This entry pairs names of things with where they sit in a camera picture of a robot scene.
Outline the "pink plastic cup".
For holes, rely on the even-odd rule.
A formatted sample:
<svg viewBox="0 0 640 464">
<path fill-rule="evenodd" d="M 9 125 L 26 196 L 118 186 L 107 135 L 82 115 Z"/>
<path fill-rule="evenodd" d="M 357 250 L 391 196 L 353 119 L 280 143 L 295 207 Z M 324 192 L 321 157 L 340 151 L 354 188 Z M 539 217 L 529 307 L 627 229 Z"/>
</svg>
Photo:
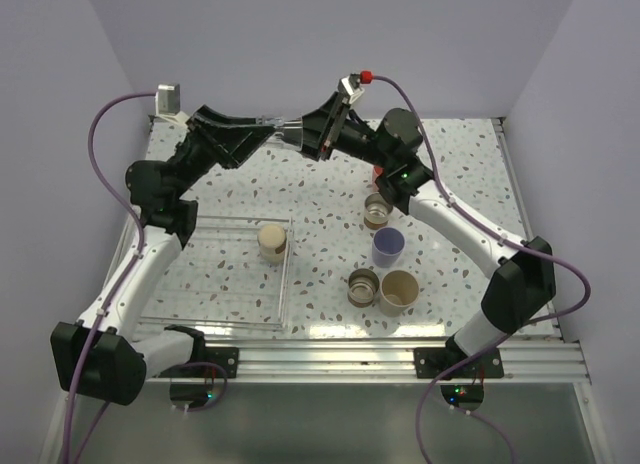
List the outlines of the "pink plastic cup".
<svg viewBox="0 0 640 464">
<path fill-rule="evenodd" d="M 378 185 L 377 185 L 377 179 L 379 176 L 381 176 L 384 172 L 384 169 L 379 167 L 379 166 L 374 166 L 373 170 L 372 170 L 372 177 L 371 177 L 371 184 L 372 184 L 372 189 L 374 192 L 377 192 L 379 190 Z"/>
</svg>

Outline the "steel cup with cork base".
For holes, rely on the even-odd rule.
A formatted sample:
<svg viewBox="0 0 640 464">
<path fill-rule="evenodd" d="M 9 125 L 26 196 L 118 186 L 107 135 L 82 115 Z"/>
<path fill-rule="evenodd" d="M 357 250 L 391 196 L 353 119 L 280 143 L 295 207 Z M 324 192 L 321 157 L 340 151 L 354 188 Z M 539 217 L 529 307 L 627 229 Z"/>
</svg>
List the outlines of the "steel cup with cork base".
<svg viewBox="0 0 640 464">
<path fill-rule="evenodd" d="M 280 264 L 284 261 L 287 245 L 287 234 L 279 224 L 266 224 L 260 228 L 257 234 L 259 252 L 261 256 L 271 264 Z"/>
</svg>

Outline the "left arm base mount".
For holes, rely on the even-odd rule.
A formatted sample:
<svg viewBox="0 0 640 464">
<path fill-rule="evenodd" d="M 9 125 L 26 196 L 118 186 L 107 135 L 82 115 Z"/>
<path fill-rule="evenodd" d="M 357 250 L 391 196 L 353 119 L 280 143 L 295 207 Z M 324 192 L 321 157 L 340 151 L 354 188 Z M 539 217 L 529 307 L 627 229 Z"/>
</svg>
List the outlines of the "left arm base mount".
<svg viewBox="0 0 640 464">
<path fill-rule="evenodd" d="M 240 350 L 231 346 L 207 347 L 204 353 L 193 361 L 170 367 L 158 378 L 214 378 L 235 379 L 240 362 Z"/>
</svg>

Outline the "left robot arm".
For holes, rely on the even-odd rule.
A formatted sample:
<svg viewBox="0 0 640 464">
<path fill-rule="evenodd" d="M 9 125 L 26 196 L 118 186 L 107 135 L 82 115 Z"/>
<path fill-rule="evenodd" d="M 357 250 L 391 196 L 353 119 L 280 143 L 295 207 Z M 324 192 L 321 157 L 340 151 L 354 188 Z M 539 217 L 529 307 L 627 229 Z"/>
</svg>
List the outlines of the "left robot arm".
<svg viewBox="0 0 640 464">
<path fill-rule="evenodd" d="M 169 325 L 137 344 L 132 334 L 160 278 L 194 233 L 198 203 L 184 194 L 216 165 L 239 168 L 284 123 L 277 117 L 229 117 L 207 106 L 192 115 L 157 108 L 155 115 L 186 134 L 167 160 L 136 161 L 125 173 L 130 197 L 124 204 L 138 240 L 89 308 L 51 334 L 59 382 L 70 399 L 84 395 L 128 405 L 150 377 L 173 367 L 189 377 L 205 370 L 200 331 Z"/>
</svg>

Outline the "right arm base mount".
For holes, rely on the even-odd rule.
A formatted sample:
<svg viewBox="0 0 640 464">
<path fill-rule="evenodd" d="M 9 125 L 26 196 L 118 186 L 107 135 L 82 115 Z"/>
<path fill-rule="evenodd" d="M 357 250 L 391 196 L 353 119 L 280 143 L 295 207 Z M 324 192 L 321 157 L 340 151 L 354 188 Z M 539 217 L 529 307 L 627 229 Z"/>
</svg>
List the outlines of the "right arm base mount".
<svg viewBox="0 0 640 464">
<path fill-rule="evenodd" d="M 416 347 L 413 349 L 413 363 L 418 379 L 433 379 L 448 369 L 443 380 L 489 378 L 501 379 L 505 376 L 500 351 L 493 348 L 471 360 L 445 347 Z"/>
</svg>

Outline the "clear glass cup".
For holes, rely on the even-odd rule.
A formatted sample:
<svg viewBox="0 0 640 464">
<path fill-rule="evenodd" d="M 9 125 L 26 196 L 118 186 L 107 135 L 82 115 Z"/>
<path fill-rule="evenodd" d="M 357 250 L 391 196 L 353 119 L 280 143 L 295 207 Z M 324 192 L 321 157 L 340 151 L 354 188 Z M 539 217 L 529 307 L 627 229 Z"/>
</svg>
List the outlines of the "clear glass cup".
<svg viewBox="0 0 640 464">
<path fill-rule="evenodd" d="M 300 151 L 303 143 L 303 120 L 301 117 L 285 119 L 276 116 L 260 116 L 256 123 L 270 127 L 271 135 L 264 142 L 264 146 L 277 149 Z"/>
</svg>

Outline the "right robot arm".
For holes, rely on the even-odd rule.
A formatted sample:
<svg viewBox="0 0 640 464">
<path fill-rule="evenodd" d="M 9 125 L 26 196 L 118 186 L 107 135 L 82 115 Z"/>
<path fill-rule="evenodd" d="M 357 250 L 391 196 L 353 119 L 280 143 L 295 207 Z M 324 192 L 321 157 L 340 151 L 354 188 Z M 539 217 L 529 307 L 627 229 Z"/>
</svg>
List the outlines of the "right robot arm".
<svg viewBox="0 0 640 464">
<path fill-rule="evenodd" d="M 332 94 L 304 114 L 301 153 L 320 161 L 340 151 L 381 167 L 376 184 L 384 200 L 443 235 L 483 271 L 489 284 L 480 310 L 428 360 L 440 372 L 468 376 L 483 353 L 530 324 L 555 297 L 551 246 L 502 230 L 449 191 L 436 165 L 418 156 L 428 138 L 413 111 L 393 108 L 377 128 L 350 119 L 350 111 L 344 98 Z"/>
</svg>

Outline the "purple plastic cup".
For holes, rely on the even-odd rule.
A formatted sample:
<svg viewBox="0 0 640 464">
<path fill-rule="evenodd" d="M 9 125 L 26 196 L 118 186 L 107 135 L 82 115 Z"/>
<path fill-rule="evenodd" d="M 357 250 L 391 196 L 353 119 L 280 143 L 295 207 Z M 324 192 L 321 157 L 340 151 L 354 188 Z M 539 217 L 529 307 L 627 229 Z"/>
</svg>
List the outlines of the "purple plastic cup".
<svg viewBox="0 0 640 464">
<path fill-rule="evenodd" d="M 372 240 L 372 260 L 378 267 L 389 268 L 396 263 L 405 247 L 401 231 L 392 227 L 379 229 Z"/>
</svg>

